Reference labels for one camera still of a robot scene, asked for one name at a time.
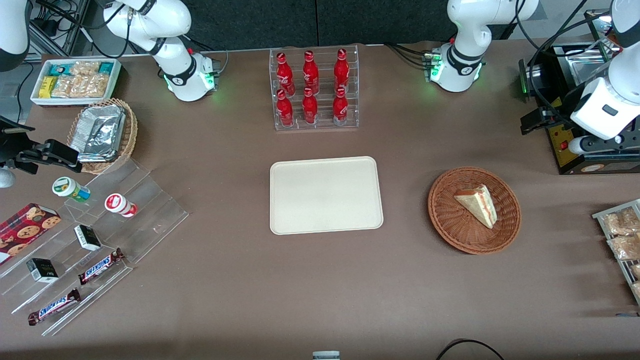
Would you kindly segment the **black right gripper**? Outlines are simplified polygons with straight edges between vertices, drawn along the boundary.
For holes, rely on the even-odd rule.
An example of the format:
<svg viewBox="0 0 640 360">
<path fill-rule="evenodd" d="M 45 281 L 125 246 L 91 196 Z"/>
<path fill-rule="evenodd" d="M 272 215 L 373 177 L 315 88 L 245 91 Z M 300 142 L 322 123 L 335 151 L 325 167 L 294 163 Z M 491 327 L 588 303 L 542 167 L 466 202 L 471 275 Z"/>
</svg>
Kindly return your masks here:
<svg viewBox="0 0 640 360">
<path fill-rule="evenodd" d="M 0 117 L 0 162 L 2 167 L 37 174 L 39 164 L 65 167 L 81 173 L 83 164 L 78 160 L 78 151 L 70 146 L 48 139 L 42 145 L 27 135 L 34 127 Z"/>
</svg>

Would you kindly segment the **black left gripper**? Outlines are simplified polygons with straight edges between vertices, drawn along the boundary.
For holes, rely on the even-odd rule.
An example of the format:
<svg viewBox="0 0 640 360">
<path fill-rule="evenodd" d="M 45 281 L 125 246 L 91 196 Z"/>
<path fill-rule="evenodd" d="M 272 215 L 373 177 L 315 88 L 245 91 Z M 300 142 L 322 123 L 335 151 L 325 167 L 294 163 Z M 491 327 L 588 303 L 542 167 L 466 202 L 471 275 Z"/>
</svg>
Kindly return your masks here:
<svg viewBox="0 0 640 360">
<path fill-rule="evenodd" d="M 554 126 L 562 126 L 565 130 L 574 128 L 574 122 L 570 116 L 560 107 L 548 106 L 548 111 L 531 111 L 519 119 L 519 130 L 522 136 L 526 136 L 541 128 L 551 129 Z"/>
</svg>

